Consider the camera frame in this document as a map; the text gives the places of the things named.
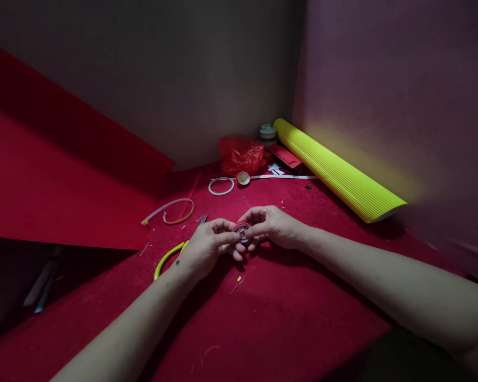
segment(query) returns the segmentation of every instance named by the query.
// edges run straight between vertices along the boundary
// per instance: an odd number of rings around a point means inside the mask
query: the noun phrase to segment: wrist
[[[297,237],[297,250],[307,255],[311,255],[312,251],[312,234],[316,230],[314,227],[310,227],[309,225],[302,224],[300,229],[298,230]]]
[[[187,261],[177,259],[167,270],[178,283],[193,289],[199,282],[198,273],[192,269]]]

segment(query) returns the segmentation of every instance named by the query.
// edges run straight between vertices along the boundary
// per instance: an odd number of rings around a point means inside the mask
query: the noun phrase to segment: person's left hand
[[[215,219],[198,226],[173,266],[183,266],[195,281],[202,280],[211,272],[218,257],[231,253],[231,244],[241,238],[239,233],[231,232],[234,227],[235,223],[225,219]]]

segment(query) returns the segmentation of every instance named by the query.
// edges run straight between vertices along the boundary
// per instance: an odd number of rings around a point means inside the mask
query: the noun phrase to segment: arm
[[[217,219],[199,226],[172,266],[52,381],[135,381],[184,299],[240,235]]]
[[[478,285],[396,253],[308,227],[274,206],[254,207],[248,250],[269,238],[329,268],[410,331],[448,350],[478,373]],[[246,249],[236,246],[238,252]]]

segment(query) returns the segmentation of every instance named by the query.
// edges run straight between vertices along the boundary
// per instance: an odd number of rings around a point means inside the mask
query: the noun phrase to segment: glue bottle
[[[264,147],[269,147],[276,143],[278,140],[276,133],[276,128],[272,127],[271,124],[260,126],[260,141],[264,144]]]

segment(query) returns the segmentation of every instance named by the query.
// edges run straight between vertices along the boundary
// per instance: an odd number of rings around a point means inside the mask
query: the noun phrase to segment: paper roll
[[[286,120],[278,118],[274,127],[280,141],[366,223],[407,204]]]

